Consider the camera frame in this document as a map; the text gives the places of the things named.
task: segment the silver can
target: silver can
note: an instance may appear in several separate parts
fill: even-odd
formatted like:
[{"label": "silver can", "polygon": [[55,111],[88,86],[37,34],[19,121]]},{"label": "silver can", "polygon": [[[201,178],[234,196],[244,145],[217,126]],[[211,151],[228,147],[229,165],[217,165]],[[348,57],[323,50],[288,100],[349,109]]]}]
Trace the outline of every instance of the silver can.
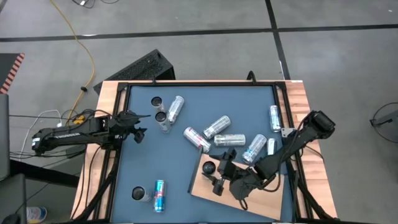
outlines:
[{"label": "silver can", "polygon": [[254,137],[253,141],[251,142],[250,146],[245,150],[243,153],[243,161],[247,164],[251,164],[256,156],[259,154],[261,149],[264,147],[264,145],[267,142],[267,138],[263,136],[262,134],[256,135]]},{"label": "silver can", "polygon": [[178,114],[181,111],[182,106],[184,105],[184,98],[182,96],[176,96],[172,105],[169,108],[169,113],[167,114],[170,124],[173,124],[177,119]]},{"label": "silver can", "polygon": [[160,126],[160,130],[162,130],[164,133],[169,133],[170,130],[172,129],[172,126],[170,124],[170,121],[167,119],[167,114],[164,112],[158,112],[155,115],[155,119],[157,123]]},{"label": "silver can", "polygon": [[216,146],[244,146],[246,137],[244,134],[216,134],[214,144]]},{"label": "silver can", "polygon": [[213,124],[211,124],[210,127],[206,128],[203,131],[203,134],[205,134],[205,137],[207,139],[211,139],[216,134],[220,133],[222,130],[228,127],[230,124],[231,124],[230,118],[224,115],[220,119],[216,120]]},{"label": "silver can", "polygon": [[276,152],[277,141],[273,138],[268,139],[267,141],[267,155],[274,155]]},{"label": "silver can", "polygon": [[138,202],[148,202],[152,199],[153,195],[153,192],[146,190],[144,187],[137,186],[133,188],[131,197]]},{"label": "silver can", "polygon": [[204,153],[210,150],[211,144],[191,127],[187,127],[183,135],[198,149],[203,148]]},{"label": "silver can", "polygon": [[155,108],[155,113],[166,112],[166,109],[164,108],[163,100],[160,97],[158,97],[158,96],[153,97],[151,99],[150,103]]},{"label": "silver can", "polygon": [[278,132],[280,131],[280,119],[278,106],[272,105],[269,107],[269,119],[271,123],[271,131]]}]

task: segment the wooden table frame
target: wooden table frame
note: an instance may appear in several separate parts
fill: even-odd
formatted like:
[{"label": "wooden table frame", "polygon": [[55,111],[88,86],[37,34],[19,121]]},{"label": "wooden table frame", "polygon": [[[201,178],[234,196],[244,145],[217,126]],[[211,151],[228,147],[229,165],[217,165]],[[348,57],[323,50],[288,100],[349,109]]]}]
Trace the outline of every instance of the wooden table frame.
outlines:
[{"label": "wooden table frame", "polygon": [[[277,96],[279,100],[277,104],[280,106],[281,117],[285,127],[297,127],[301,120],[310,112],[307,96],[302,81],[281,81],[281,80],[159,80],[154,83],[150,80],[131,80],[131,81],[105,81],[99,95],[97,110],[103,110],[108,113],[117,114],[127,108],[128,104],[128,83],[136,85],[264,85],[266,83],[277,84]],[[102,112],[97,112],[95,116],[104,116]],[[320,153],[320,147],[317,141],[308,144],[311,148]],[[86,150],[85,166],[82,169],[80,177],[85,173],[85,184],[82,190],[83,178],[80,178],[77,188],[75,203],[73,210],[76,214],[74,217],[84,210],[86,203],[91,201],[95,193],[97,193],[100,183],[109,174],[114,163],[115,152],[99,150],[95,154],[97,144],[89,144]],[[296,160],[293,164],[295,170],[301,170],[300,176],[305,177],[308,190],[311,192],[315,200],[323,207],[323,209],[331,216],[336,217],[335,205],[331,196],[329,182],[326,176],[325,166],[321,158],[311,151],[304,150],[301,159]],[[88,189],[88,173],[91,165],[90,188]],[[90,218],[110,218],[113,205],[113,194],[116,181],[114,181],[102,196],[99,206],[91,214]],[[300,190],[297,190],[297,210],[302,218],[311,217],[311,209],[305,203]]]}]

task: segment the wooden board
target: wooden board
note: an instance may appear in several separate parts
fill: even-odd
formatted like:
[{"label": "wooden board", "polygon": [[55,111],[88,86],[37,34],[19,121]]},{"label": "wooden board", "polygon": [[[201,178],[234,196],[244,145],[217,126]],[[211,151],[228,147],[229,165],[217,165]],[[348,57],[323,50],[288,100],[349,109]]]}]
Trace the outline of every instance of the wooden board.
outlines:
[{"label": "wooden board", "polygon": [[[281,82],[282,80],[258,80],[257,82],[274,82],[274,81]],[[119,82],[151,83],[151,81],[149,80],[105,81],[103,82],[101,94],[98,99],[97,110],[104,110],[108,113],[113,112]],[[250,80],[159,80],[157,82],[158,83],[195,83],[195,82],[242,83],[242,82],[251,82],[251,81]],[[304,89],[304,84],[302,83],[302,81],[295,81],[295,80],[286,80],[285,83],[287,86],[287,95],[290,101],[290,109],[292,110],[293,120],[295,126],[297,127],[301,122],[301,120],[305,117],[305,115],[307,115],[307,113],[310,111],[310,107]],[[124,97],[125,97],[125,92],[122,92],[121,103],[119,104],[120,105],[119,111],[121,111],[123,108]],[[283,101],[283,97],[281,94],[279,94],[279,97],[280,97],[279,102],[281,104],[281,109],[282,109],[282,116],[284,117],[284,122],[286,122],[287,117],[286,117],[286,111],[284,109],[285,103]],[[103,116],[103,115],[104,114],[101,113],[96,114],[96,116]],[[309,146],[320,152],[319,144],[317,143],[317,141],[310,143]],[[96,157],[94,158],[94,162],[91,169],[90,191],[87,191],[87,186],[86,186],[88,180],[88,168],[90,166],[91,158],[93,157],[95,150],[96,150],[95,144],[93,144],[92,146],[91,145],[88,146],[86,152],[86,159],[85,159],[85,186],[83,187],[82,199],[75,217],[78,216],[83,211],[87,193],[89,193],[88,200],[90,201],[91,198],[96,193],[96,191],[98,190],[98,185],[100,182],[100,174],[98,173],[101,173],[103,165],[103,155],[101,154],[104,153],[104,151],[98,152]],[[325,166],[323,165],[322,160],[314,153],[307,150],[304,151],[302,160],[303,160],[304,172],[309,191],[313,194],[315,200],[317,200],[317,202],[323,207],[323,209],[329,215],[336,217],[336,209],[333,203],[329,182],[326,176]],[[110,159],[107,172],[109,172],[112,164],[113,164],[113,159]],[[82,179],[83,178],[80,178],[72,211],[74,211],[75,207],[78,205],[80,192],[81,192]],[[108,192],[109,188],[103,195],[99,218],[105,217],[105,211],[108,202]],[[300,211],[302,217],[307,217],[307,214],[305,213],[302,194],[300,191],[298,191],[297,194],[298,194],[298,200],[300,204]]]},{"label": "wooden board", "polygon": [[[202,154],[198,165],[197,175],[193,183],[191,194],[197,197],[201,197],[207,200],[211,200],[217,203],[222,203],[227,206],[242,209],[239,201],[236,200],[231,192],[229,191],[229,181],[224,182],[224,191],[222,196],[218,196],[213,193],[213,186],[211,180],[207,179],[202,175],[202,166],[205,162],[212,161],[215,163],[216,167],[220,163],[216,159],[210,158],[207,154]],[[234,162],[240,168],[247,168],[248,166]],[[220,174],[215,172],[213,174],[215,177],[219,178]],[[263,190],[254,189],[250,195],[246,198],[248,203],[248,212],[252,212],[265,217],[280,220],[281,208],[282,208],[282,196],[284,189],[284,175],[280,178],[280,187],[278,191],[270,193]],[[277,186],[278,176],[268,185],[268,189],[274,189]]]}]

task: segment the red bull can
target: red bull can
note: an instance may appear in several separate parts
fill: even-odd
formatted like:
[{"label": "red bull can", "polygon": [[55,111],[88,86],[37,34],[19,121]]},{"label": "red bull can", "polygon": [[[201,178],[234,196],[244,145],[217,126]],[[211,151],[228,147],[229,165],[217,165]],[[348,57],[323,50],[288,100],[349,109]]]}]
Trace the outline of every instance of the red bull can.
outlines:
[{"label": "red bull can", "polygon": [[165,186],[164,180],[155,181],[155,195],[154,195],[154,211],[164,212],[164,202],[165,202]]}]

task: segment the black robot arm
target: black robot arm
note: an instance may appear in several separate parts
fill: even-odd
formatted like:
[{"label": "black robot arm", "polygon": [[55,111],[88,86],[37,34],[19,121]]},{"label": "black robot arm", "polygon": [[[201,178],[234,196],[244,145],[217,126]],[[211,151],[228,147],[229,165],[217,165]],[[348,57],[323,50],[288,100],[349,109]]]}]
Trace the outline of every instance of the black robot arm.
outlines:
[{"label": "black robot arm", "polygon": [[231,148],[222,155],[210,156],[220,160],[217,171],[221,174],[220,181],[212,180],[213,192],[221,195],[224,180],[229,180],[229,191],[236,200],[244,200],[252,190],[264,190],[276,176],[281,163],[289,159],[295,152],[303,148],[308,142],[316,139],[326,139],[335,130],[335,123],[322,111],[311,111],[302,121],[302,129],[291,132],[274,155],[260,158],[253,167],[242,169],[232,163],[236,156],[235,149]]},{"label": "black robot arm", "polygon": [[97,143],[101,147],[112,149],[131,133],[136,142],[140,143],[144,138],[146,128],[136,129],[134,125],[140,122],[139,118],[144,117],[147,116],[127,111],[117,116],[90,118],[72,126],[44,128],[33,135],[32,150],[41,155],[59,146],[89,143]]}]

